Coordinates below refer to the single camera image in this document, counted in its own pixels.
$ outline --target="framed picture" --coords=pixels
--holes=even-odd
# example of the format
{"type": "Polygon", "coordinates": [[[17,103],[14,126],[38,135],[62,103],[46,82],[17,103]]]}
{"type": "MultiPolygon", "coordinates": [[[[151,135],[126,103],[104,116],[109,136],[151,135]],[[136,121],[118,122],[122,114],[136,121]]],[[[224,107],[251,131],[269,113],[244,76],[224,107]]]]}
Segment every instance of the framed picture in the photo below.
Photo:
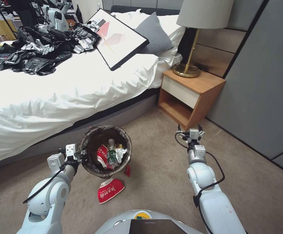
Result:
{"type": "Polygon", "coordinates": [[[97,43],[97,49],[111,71],[119,68],[149,44],[147,38],[103,9],[99,9],[89,21],[95,21],[99,26],[97,34],[101,39],[97,43]]]}

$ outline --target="table lamp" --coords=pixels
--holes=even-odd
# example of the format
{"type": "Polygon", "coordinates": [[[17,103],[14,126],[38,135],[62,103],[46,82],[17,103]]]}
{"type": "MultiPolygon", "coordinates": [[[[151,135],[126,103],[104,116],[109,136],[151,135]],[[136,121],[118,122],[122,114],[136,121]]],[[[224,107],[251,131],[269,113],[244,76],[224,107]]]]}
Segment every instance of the table lamp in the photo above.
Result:
{"type": "Polygon", "coordinates": [[[190,67],[200,29],[225,28],[232,8],[233,0],[184,0],[177,24],[187,28],[196,28],[191,51],[186,64],[181,63],[173,70],[177,75],[193,78],[200,75],[200,69],[190,67]]]}

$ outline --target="gray pillow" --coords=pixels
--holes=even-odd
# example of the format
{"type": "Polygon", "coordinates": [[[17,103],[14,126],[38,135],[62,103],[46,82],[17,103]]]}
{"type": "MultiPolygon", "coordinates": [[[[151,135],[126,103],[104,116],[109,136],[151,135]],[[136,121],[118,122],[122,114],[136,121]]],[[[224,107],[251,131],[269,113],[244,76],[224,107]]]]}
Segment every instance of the gray pillow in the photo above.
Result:
{"type": "Polygon", "coordinates": [[[143,48],[141,54],[159,54],[173,48],[173,43],[163,31],[157,13],[152,13],[135,29],[149,40],[149,44],[143,48]]]}

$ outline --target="white lampshade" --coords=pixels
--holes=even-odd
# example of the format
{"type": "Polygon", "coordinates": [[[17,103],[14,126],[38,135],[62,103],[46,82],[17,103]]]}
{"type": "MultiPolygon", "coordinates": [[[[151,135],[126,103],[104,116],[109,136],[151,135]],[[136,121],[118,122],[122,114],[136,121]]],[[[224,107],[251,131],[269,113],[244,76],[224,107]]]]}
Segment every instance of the white lampshade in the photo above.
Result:
{"type": "Polygon", "coordinates": [[[184,0],[177,24],[188,28],[225,28],[233,0],[184,0]]]}

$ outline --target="plastic bottle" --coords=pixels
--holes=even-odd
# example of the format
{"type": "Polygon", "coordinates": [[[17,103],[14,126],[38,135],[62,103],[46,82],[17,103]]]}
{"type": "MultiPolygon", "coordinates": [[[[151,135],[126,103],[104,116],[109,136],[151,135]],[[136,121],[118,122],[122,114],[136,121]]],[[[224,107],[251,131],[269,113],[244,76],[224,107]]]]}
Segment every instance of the plastic bottle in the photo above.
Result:
{"type": "Polygon", "coordinates": [[[108,140],[108,152],[107,152],[107,168],[114,169],[119,166],[115,151],[115,141],[113,139],[108,140]]]}

